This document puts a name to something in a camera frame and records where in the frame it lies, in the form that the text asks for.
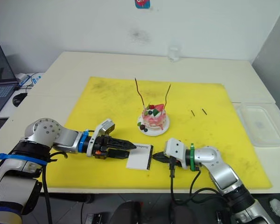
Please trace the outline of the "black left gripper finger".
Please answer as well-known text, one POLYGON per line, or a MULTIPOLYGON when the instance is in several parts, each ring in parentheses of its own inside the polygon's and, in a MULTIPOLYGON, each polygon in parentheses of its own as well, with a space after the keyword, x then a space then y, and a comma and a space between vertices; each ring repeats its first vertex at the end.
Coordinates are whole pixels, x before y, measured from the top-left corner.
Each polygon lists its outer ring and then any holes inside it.
POLYGON ((114 159, 127 159, 130 152, 126 150, 109 149, 108 157, 114 159))
POLYGON ((112 139, 112 147, 122 150, 132 150, 137 148, 133 143, 121 139, 112 139))

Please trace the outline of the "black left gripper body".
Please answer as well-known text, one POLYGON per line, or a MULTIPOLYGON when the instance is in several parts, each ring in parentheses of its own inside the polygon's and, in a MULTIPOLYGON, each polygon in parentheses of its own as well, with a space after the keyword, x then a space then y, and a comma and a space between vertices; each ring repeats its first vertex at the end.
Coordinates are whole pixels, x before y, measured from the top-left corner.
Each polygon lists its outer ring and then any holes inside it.
POLYGON ((102 135, 96 138, 93 145, 93 156, 96 159, 116 158, 118 141, 111 136, 102 135))

